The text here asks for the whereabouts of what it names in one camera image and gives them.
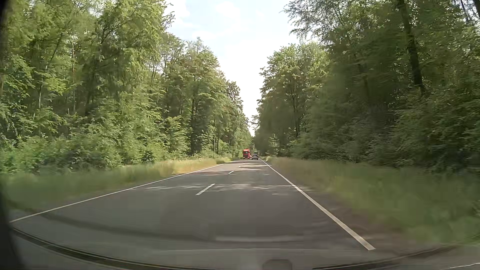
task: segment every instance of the white lane marking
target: white lane marking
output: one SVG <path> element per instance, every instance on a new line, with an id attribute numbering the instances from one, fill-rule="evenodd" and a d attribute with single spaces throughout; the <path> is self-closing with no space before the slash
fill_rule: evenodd
<path id="1" fill-rule="evenodd" d="M 200 171 L 203 171 L 203 170 L 206 170 L 206 169 L 210 169 L 210 168 L 213 168 L 213 167 L 216 167 L 216 166 L 220 166 L 220 165 L 223 165 L 223 164 L 218 164 L 218 165 L 215 165 L 215 166 L 212 166 L 212 167 L 208 167 L 208 168 L 205 168 L 205 169 L 201 169 L 201 170 L 198 170 L 198 171 L 194 171 L 194 172 L 200 172 Z M 131 187 L 131 188 L 127 188 L 127 189 L 124 189 L 124 190 L 120 190 L 120 191 L 108 193 L 108 194 L 105 194 L 105 195 L 97 196 L 97 197 L 90 198 L 90 199 L 86 199 L 86 200 L 83 200 L 83 201 L 79 201 L 79 202 L 75 202 L 75 203 L 70 203 L 70 204 L 67 204 L 67 205 L 64 205 L 64 206 L 55 207 L 55 208 L 52 208 L 52 209 L 49 209 L 49 210 L 45 210 L 45 211 L 42 211 L 42 212 L 38 212 L 38 213 L 35 213 L 35 214 L 31 214 L 31 215 L 28 215 L 28 216 L 24 216 L 24 217 L 21 217 L 21 218 L 14 219 L 14 220 L 10 221 L 10 223 L 15 222 L 15 221 L 21 221 L 21 220 L 24 220 L 24 219 L 26 219 L 26 218 L 38 216 L 38 215 L 41 215 L 41 214 L 45 214 L 45 213 L 48 213 L 48 212 L 51 212 L 51 211 L 55 211 L 55 210 L 58 210 L 58 209 L 61 209 L 61 208 L 65 208 L 65 207 L 68 207 L 68 206 L 76 205 L 76 204 L 79 204 L 79 203 L 83 203 L 83 202 L 91 201 L 91 200 L 98 199 L 98 198 L 101 198 L 101 197 L 105 197 L 105 196 L 113 195 L 113 194 L 116 194 L 116 193 L 120 193 L 120 192 L 123 192 L 123 191 L 131 190 L 131 189 L 134 189 L 134 188 L 142 187 L 142 186 L 144 186 L 144 185 L 155 184 L 155 183 L 158 183 L 158 182 L 161 182 L 161 181 L 164 181 L 164 180 L 172 179 L 172 178 L 175 178 L 175 177 L 183 176 L 183 175 L 190 174 L 190 173 L 194 173 L 194 172 L 188 172 L 188 173 L 184 173 L 184 174 L 180 174 L 180 175 L 175 175 L 175 176 L 172 176 L 172 177 L 169 177 L 169 178 L 165 178 L 165 179 L 162 179 L 162 180 L 158 180 L 158 181 L 155 181 L 155 182 L 151 182 L 151 183 L 147 183 L 147 184 L 142 184 L 142 185 L 139 185 L 139 186 L 134 186 L 134 187 Z"/>
<path id="2" fill-rule="evenodd" d="M 480 264 L 480 262 L 476 262 L 476 263 L 472 263 L 472 264 L 467 264 L 467 265 L 459 265 L 459 266 L 449 267 L 449 269 L 459 268 L 459 267 L 474 266 L 474 265 L 478 265 L 478 264 Z"/>
<path id="3" fill-rule="evenodd" d="M 367 250 L 374 250 L 375 247 L 373 247 L 370 243 L 368 243 L 365 239 L 363 239 L 363 237 L 361 237 L 360 235 L 358 235 L 356 232 L 354 232 L 351 228 L 349 228 L 348 226 L 345 225 L 345 223 L 343 223 L 341 220 L 339 220 L 336 216 L 334 216 L 332 213 L 330 213 L 327 209 L 325 209 L 325 207 L 321 206 L 319 203 L 317 203 L 314 199 L 312 199 L 312 197 L 308 196 L 303 190 L 299 189 L 295 184 L 293 184 L 292 182 L 290 182 L 290 180 L 288 180 L 287 178 L 285 178 L 285 176 L 281 175 L 279 172 L 277 172 L 274 168 L 272 168 L 272 166 L 268 165 L 274 172 L 278 173 L 278 175 L 280 175 L 283 179 L 285 179 L 285 181 L 287 181 L 290 185 L 292 185 L 292 187 L 294 187 L 295 189 L 297 189 L 302 195 L 304 195 L 309 201 L 311 201 L 316 207 L 318 207 L 318 209 L 320 209 L 321 211 L 323 211 L 325 214 L 327 214 L 327 216 L 329 216 L 331 219 L 333 219 L 333 221 L 335 221 L 338 225 L 340 225 L 340 227 L 342 227 L 342 229 L 344 229 L 347 233 L 349 233 L 351 236 L 353 236 L 353 238 L 355 238 L 355 240 L 357 240 L 360 244 L 362 244 Z"/>
<path id="4" fill-rule="evenodd" d="M 205 190 L 211 188 L 213 185 L 215 185 L 215 183 L 213 183 L 213 184 L 209 185 L 208 187 L 204 188 L 202 191 L 200 191 L 199 193 L 195 194 L 195 196 L 198 196 L 198 195 L 202 194 L 203 192 L 205 192 Z"/>

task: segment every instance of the green leaves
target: green leaves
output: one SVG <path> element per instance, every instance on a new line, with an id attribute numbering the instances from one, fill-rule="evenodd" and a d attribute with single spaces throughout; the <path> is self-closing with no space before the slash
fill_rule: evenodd
<path id="1" fill-rule="evenodd" d="M 301 43 L 269 58 L 255 146 L 477 172 L 480 36 L 472 9 L 470 1 L 290 1 L 294 32 L 323 46 Z"/>
<path id="2" fill-rule="evenodd" d="M 237 155 L 251 144 L 238 87 L 201 40 L 166 32 L 164 0 L 11 7 L 0 171 Z"/>

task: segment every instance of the truck cab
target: truck cab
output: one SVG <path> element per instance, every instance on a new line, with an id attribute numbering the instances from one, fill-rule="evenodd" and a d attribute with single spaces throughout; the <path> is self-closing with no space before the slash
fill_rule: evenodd
<path id="1" fill-rule="evenodd" d="M 243 159 L 249 159 L 249 158 L 251 158 L 250 149 L 244 149 L 243 150 Z"/>

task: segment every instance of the asphalt road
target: asphalt road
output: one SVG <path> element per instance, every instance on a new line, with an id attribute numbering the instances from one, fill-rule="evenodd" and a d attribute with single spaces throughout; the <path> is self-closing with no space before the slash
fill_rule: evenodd
<path id="1" fill-rule="evenodd" d="M 322 210 L 308 193 L 261 160 L 240 160 L 11 224 L 78 250 L 185 267 L 250 269 L 288 257 L 311 269 L 392 256 Z M 12 220 L 28 215 L 15 211 Z M 57 260 L 17 242 L 32 268 Z M 78 263 L 59 269 L 87 268 Z"/>

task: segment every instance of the grass verge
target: grass verge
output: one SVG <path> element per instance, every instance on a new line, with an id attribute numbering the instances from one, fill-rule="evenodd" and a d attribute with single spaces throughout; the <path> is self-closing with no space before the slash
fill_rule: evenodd
<path id="1" fill-rule="evenodd" d="M 39 208 L 92 192 L 128 188 L 135 183 L 153 182 L 228 161 L 226 158 L 168 160 L 154 164 L 123 166 L 107 171 L 45 172 L 40 175 L 17 173 L 2 176 L 2 189 L 9 200 L 22 206 Z"/>
<path id="2" fill-rule="evenodd" d="M 330 160 L 272 158 L 274 168 L 418 240 L 463 242 L 480 233 L 479 178 Z"/>

